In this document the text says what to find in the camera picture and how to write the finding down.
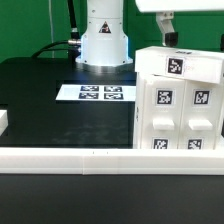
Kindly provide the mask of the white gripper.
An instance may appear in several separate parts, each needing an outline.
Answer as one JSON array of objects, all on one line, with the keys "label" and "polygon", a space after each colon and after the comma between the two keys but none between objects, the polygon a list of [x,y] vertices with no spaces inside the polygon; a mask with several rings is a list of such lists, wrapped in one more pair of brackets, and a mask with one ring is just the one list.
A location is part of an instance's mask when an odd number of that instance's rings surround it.
[{"label": "white gripper", "polygon": [[[178,33],[174,30],[173,12],[222,11],[224,0],[135,0],[140,12],[157,12],[156,22],[162,34],[162,44],[174,47],[178,43]],[[224,34],[220,39],[220,51],[224,52]]]}]

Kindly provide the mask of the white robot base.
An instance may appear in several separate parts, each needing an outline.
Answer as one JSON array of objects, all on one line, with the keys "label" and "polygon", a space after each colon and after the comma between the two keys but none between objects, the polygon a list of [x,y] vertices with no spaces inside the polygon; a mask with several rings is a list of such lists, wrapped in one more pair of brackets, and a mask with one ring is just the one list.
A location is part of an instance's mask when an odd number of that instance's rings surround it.
[{"label": "white robot base", "polygon": [[96,73],[129,70],[128,37],[123,31],[124,0],[87,0],[87,29],[81,37],[78,68]]}]

